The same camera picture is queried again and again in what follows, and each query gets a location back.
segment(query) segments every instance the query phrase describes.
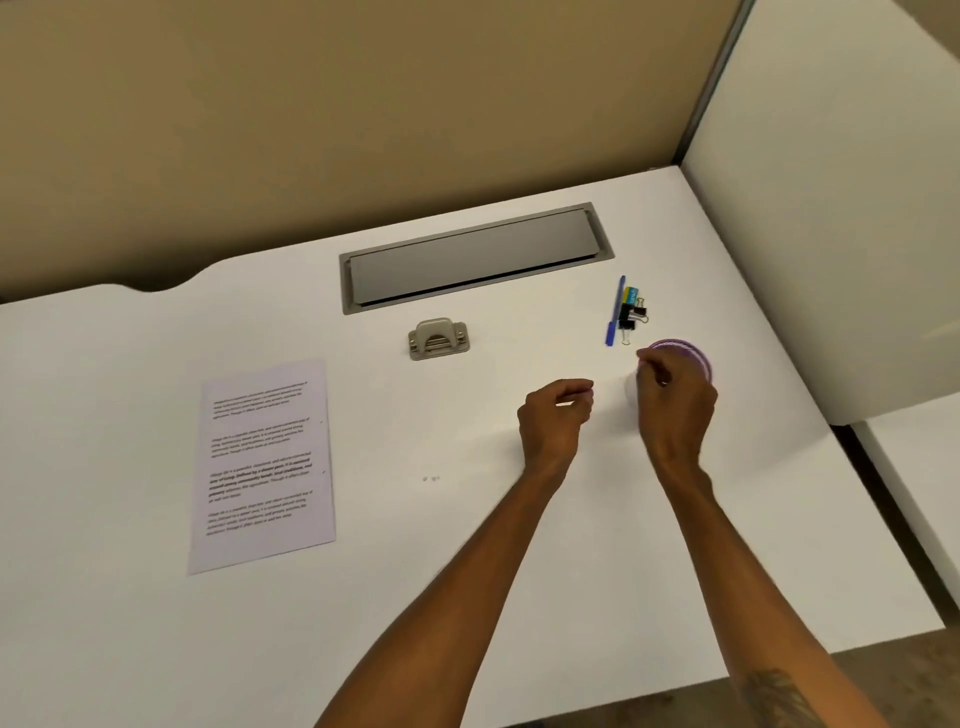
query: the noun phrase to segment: paper document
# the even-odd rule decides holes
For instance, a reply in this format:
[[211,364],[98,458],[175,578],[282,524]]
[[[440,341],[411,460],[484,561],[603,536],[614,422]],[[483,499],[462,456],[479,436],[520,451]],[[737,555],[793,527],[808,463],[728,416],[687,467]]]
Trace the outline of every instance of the paper document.
[[189,572],[336,538],[319,360],[204,384]]

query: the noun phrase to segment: hand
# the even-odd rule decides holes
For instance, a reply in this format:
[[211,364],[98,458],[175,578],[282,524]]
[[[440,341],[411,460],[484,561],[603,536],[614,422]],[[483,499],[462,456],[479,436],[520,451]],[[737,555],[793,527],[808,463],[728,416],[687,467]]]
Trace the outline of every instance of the hand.
[[558,379],[527,395],[516,411],[525,472],[566,475],[577,454],[580,425],[590,419],[592,387],[589,379]]
[[700,446],[717,391],[687,356],[669,349],[641,349],[636,355],[640,435],[660,481],[699,480]]

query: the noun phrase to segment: blue pen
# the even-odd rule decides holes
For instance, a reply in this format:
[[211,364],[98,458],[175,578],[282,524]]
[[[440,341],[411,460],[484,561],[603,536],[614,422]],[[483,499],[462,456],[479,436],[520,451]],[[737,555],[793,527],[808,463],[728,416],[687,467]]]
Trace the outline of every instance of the blue pen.
[[607,325],[607,346],[613,346],[616,337],[616,320],[620,316],[620,305],[623,303],[623,287],[627,284],[627,277],[620,276],[620,285],[616,287],[616,301],[613,302],[613,318]]

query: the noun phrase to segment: cup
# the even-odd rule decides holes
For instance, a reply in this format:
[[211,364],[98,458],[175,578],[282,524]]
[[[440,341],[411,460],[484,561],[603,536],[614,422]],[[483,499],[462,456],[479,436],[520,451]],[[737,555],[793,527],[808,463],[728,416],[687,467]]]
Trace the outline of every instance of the cup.
[[[710,366],[707,356],[690,342],[684,341],[683,339],[660,339],[647,347],[647,349],[671,349],[676,353],[693,359],[697,362],[707,381],[710,383],[713,382],[713,367]],[[636,396],[636,369],[627,376],[623,390],[627,397],[627,403],[630,404],[633,409],[636,409],[638,404]]]

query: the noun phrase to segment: desk surface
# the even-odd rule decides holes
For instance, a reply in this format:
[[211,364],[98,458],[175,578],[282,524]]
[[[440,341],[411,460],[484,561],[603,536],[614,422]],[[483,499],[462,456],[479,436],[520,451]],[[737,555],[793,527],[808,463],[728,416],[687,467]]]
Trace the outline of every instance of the desk surface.
[[960,394],[853,427],[940,578],[960,603]]
[[[593,202],[614,260],[341,312],[337,255]],[[497,726],[724,674],[636,435],[633,347],[603,345],[617,280],[635,344],[710,357],[719,497],[831,650],[941,626],[676,168],[219,263],[141,294],[0,306],[0,704],[11,724],[310,725],[373,639],[520,470],[515,412],[561,376],[594,416],[470,698]],[[471,350],[412,362],[448,316]],[[200,382],[327,362],[337,541],[186,576]]]

